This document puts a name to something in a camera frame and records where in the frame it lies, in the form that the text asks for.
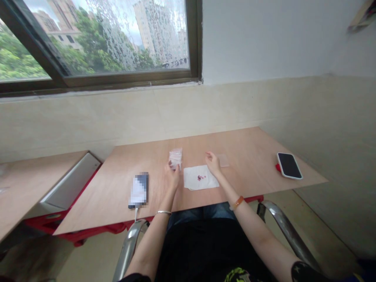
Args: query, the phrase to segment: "beige tiled wall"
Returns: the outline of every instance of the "beige tiled wall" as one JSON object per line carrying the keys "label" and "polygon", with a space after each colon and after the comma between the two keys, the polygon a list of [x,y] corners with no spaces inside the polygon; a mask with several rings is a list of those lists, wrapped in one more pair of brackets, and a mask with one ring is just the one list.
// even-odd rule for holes
{"label": "beige tiled wall", "polygon": [[258,126],[294,114],[318,78],[0,100],[2,162]]}
{"label": "beige tiled wall", "polygon": [[298,194],[358,255],[376,255],[376,80],[306,77],[0,101],[0,162],[260,126],[329,184]]}

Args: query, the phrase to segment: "charging cable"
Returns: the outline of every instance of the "charging cable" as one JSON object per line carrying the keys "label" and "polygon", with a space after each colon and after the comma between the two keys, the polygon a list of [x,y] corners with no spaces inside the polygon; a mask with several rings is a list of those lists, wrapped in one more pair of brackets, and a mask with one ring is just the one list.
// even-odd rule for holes
{"label": "charging cable", "polygon": [[137,212],[138,212],[138,208],[136,208],[135,210],[136,210],[136,213],[134,214],[134,222],[136,222],[136,220],[137,220]]}

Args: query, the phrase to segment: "window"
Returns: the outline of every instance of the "window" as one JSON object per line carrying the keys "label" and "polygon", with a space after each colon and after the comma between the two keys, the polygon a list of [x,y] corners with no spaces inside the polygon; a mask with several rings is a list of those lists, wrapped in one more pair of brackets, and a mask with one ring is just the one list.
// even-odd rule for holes
{"label": "window", "polygon": [[43,80],[0,82],[0,95],[121,89],[201,79],[201,0],[102,2],[0,1],[0,18],[45,73],[40,77]]}
{"label": "window", "polygon": [[0,21],[0,83],[49,78],[27,49]]}
{"label": "window", "polygon": [[70,35],[67,35],[67,38],[68,38],[68,40],[69,40],[70,43],[74,43],[74,40],[73,40],[73,38]]}

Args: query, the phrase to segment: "wooden tabletop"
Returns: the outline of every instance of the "wooden tabletop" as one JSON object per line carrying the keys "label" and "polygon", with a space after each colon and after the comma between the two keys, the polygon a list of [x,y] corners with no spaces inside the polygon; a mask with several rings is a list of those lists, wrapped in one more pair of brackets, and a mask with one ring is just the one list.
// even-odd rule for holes
{"label": "wooden tabletop", "polygon": [[[230,166],[224,175],[244,197],[327,182],[301,159],[296,158],[302,180],[288,179],[275,168],[277,153],[290,153],[259,127],[191,136],[149,143],[118,146],[60,224],[55,235],[134,219],[128,209],[133,177],[149,173],[149,202],[137,218],[152,216],[165,194],[163,168],[169,151],[183,148],[182,167],[205,164],[205,152],[226,154]],[[173,211],[225,202],[221,187],[190,191],[184,188],[183,171]]]}
{"label": "wooden tabletop", "polygon": [[82,151],[0,165],[0,240],[86,153]]}

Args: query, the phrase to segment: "white phone case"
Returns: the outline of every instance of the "white phone case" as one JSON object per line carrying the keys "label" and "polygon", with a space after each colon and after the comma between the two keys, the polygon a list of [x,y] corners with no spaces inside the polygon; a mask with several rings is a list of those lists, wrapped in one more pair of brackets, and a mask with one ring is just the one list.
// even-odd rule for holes
{"label": "white phone case", "polygon": [[[283,172],[283,168],[282,168],[281,160],[279,159],[279,155],[278,155],[278,154],[287,154],[287,155],[291,155],[291,156],[294,158],[294,161],[295,161],[295,163],[296,163],[296,166],[298,167],[299,173],[300,173],[300,175],[301,175],[302,177],[301,177],[301,178],[297,178],[297,177],[293,177],[293,176],[285,175],[285,173]],[[291,178],[291,179],[297,179],[297,180],[303,179],[303,174],[302,174],[302,172],[300,171],[300,168],[299,168],[298,162],[296,161],[295,156],[294,156],[293,154],[279,152],[279,153],[277,153],[277,159],[278,159],[279,167],[280,167],[280,169],[281,169],[281,173],[282,173],[282,175],[283,175],[284,177],[286,177],[286,178]]]}

